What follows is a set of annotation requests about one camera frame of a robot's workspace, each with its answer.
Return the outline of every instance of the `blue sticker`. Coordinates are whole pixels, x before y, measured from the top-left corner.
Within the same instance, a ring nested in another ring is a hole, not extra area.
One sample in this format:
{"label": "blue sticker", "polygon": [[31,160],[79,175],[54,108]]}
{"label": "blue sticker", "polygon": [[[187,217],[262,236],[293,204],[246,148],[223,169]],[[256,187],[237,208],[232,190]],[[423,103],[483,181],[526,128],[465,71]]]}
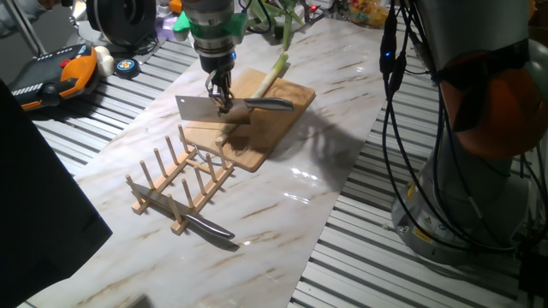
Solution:
{"label": "blue sticker", "polygon": [[133,60],[123,60],[123,61],[120,61],[117,65],[118,69],[122,71],[130,70],[134,66],[135,66],[135,62]]}

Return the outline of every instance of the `yellow object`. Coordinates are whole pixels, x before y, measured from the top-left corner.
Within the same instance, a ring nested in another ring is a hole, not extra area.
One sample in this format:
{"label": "yellow object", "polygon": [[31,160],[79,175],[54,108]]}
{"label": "yellow object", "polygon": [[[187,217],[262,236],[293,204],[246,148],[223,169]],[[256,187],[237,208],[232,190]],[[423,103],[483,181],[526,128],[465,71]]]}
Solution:
{"label": "yellow object", "polygon": [[180,14],[182,12],[182,1],[181,0],[171,0],[170,9],[174,13]]}
{"label": "yellow object", "polygon": [[426,243],[430,243],[432,241],[432,239],[430,237],[428,237],[428,235],[426,234],[423,234],[419,229],[417,228],[413,228],[413,234],[417,235],[417,237],[423,241],[425,241]]}
{"label": "yellow object", "polygon": [[414,183],[411,183],[408,189],[408,201],[411,199],[411,197],[413,197],[413,193],[414,193]]}
{"label": "yellow object", "polygon": [[380,0],[348,0],[350,20],[358,25],[367,24],[382,27],[388,17],[388,9],[380,5]]}

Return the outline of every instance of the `wooden peg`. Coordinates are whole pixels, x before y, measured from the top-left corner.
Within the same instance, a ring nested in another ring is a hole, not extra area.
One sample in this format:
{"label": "wooden peg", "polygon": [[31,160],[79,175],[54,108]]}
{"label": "wooden peg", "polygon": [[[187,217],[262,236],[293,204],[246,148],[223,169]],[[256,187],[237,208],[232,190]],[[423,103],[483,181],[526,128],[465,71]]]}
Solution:
{"label": "wooden peg", "polygon": [[213,168],[213,162],[211,161],[211,155],[209,153],[205,154],[205,158],[207,158],[207,165],[209,166],[209,173],[211,175],[211,179],[217,183],[217,177],[215,176],[215,169]]}
{"label": "wooden peg", "polygon": [[204,188],[204,182],[202,181],[202,175],[200,174],[200,168],[194,166],[194,172],[196,172],[196,179],[198,179],[198,185],[203,195],[206,195],[206,189]]}
{"label": "wooden peg", "polygon": [[185,193],[187,194],[188,207],[192,209],[194,207],[194,202],[192,201],[192,195],[190,195],[190,190],[188,190],[187,180],[182,179],[181,182],[182,186],[185,188]]}
{"label": "wooden peg", "polygon": [[137,190],[137,187],[135,186],[134,181],[131,180],[131,176],[126,175],[126,181],[128,181],[128,184],[131,187],[131,190],[134,192],[134,196],[137,198],[137,202],[143,205],[143,199],[140,197],[139,190]]}
{"label": "wooden peg", "polygon": [[195,161],[190,160],[190,159],[185,160],[185,162],[187,162],[187,164],[189,164],[191,166],[198,167],[198,169],[200,169],[200,170],[202,170],[206,173],[209,173],[209,167],[206,167],[204,165],[200,165],[200,163],[195,162]]}
{"label": "wooden peg", "polygon": [[170,136],[165,136],[165,142],[168,144],[168,148],[170,148],[171,158],[173,158],[173,163],[178,165],[179,161],[177,160],[177,155],[175,154],[175,150],[173,150],[173,145],[171,144]]}
{"label": "wooden peg", "polygon": [[175,214],[175,219],[177,222],[182,223],[181,214],[179,214],[179,209],[177,209],[177,206],[175,205],[175,201],[173,201],[173,197],[171,195],[168,195],[168,202],[170,203],[171,210],[173,210],[173,214]]}
{"label": "wooden peg", "polygon": [[158,165],[160,166],[160,171],[162,171],[162,175],[164,178],[168,177],[168,173],[165,172],[164,163],[162,163],[162,158],[160,157],[160,152],[157,148],[154,148],[154,154],[156,155],[156,159],[158,160]]}
{"label": "wooden peg", "polygon": [[188,150],[187,140],[185,139],[185,133],[182,131],[181,124],[177,125],[177,127],[179,128],[179,139],[181,139],[182,146],[185,148],[186,153],[190,153],[190,151]]}
{"label": "wooden peg", "polygon": [[154,182],[152,181],[151,174],[148,173],[148,169],[146,168],[145,162],[140,161],[140,166],[143,168],[143,172],[145,173],[146,180],[148,181],[148,186],[151,187],[151,189],[156,189],[154,186]]}
{"label": "wooden peg", "polygon": [[221,164],[223,166],[223,169],[227,169],[226,167],[226,161],[224,160],[224,154],[223,154],[223,143],[220,141],[215,142],[217,144],[217,148],[219,149],[219,157],[221,158]]}

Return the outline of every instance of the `black cloth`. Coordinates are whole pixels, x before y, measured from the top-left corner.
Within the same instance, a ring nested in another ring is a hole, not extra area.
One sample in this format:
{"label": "black cloth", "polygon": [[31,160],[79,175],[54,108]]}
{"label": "black cloth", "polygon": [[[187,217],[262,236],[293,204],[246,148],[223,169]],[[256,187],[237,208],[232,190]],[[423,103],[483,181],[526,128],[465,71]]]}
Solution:
{"label": "black cloth", "polygon": [[15,307],[112,232],[1,80],[0,174],[0,307]]}

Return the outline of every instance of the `table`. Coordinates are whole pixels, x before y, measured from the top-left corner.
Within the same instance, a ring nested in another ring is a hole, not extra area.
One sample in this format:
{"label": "table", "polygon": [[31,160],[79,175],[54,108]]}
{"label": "table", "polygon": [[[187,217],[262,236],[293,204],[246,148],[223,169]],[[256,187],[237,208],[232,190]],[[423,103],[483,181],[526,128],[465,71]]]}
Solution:
{"label": "table", "polygon": [[[29,299],[38,307],[124,307],[139,297],[154,307],[282,307],[304,270],[381,105],[378,72],[382,31],[324,19],[297,32],[284,79],[317,97],[256,173],[237,169],[201,214],[234,232],[232,245],[195,230],[170,231],[172,220],[134,202],[125,174],[146,184],[139,160],[160,175],[152,149],[170,159],[164,136],[177,140],[174,96],[206,94],[195,62],[115,137],[76,177],[113,231],[76,274]],[[236,48],[234,77],[245,68],[267,72],[281,47],[248,35]],[[182,145],[175,144],[176,151]],[[164,192],[185,200],[181,178]],[[191,191],[198,192],[195,181]]]}

